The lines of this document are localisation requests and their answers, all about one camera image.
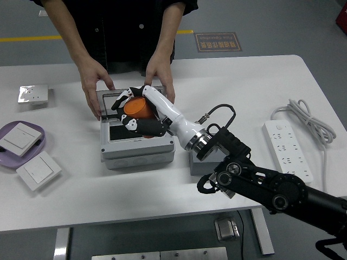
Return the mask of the person's right hand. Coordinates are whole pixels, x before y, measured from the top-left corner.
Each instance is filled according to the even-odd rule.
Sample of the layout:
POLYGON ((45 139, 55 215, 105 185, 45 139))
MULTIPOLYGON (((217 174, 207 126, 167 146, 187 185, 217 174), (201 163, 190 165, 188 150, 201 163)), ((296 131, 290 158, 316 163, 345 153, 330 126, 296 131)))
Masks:
POLYGON ((109 90, 115 90, 114 83, 107 70, 89 55, 78 57, 75 64, 80 74, 86 102, 96 119, 100 120, 101 109, 97 97, 97 82, 102 80, 109 90))

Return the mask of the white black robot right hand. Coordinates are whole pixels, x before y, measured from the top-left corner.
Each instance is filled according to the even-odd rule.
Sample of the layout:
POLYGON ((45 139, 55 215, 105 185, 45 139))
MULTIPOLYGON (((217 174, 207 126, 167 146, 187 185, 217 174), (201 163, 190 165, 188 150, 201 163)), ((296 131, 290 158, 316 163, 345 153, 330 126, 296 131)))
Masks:
POLYGON ((130 132, 144 137, 161 137, 166 132, 178 138, 186 151, 198 151, 211 139, 202 125, 188 121, 163 94, 151 86, 130 87, 116 99, 111 110, 117 111, 121 123, 130 132), (131 115, 125 106, 136 98, 144 98, 154 119, 131 115))

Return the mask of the person's left hand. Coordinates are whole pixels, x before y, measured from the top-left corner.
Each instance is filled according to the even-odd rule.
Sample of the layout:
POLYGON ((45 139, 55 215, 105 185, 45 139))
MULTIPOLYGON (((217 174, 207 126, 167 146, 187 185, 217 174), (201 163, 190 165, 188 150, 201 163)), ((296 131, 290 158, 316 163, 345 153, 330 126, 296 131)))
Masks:
POLYGON ((151 86, 155 77, 159 79, 163 86, 166 86, 166 97, 168 100, 171 103, 175 103, 176 95, 170 57, 160 52, 155 52, 147 64, 144 85, 151 86))

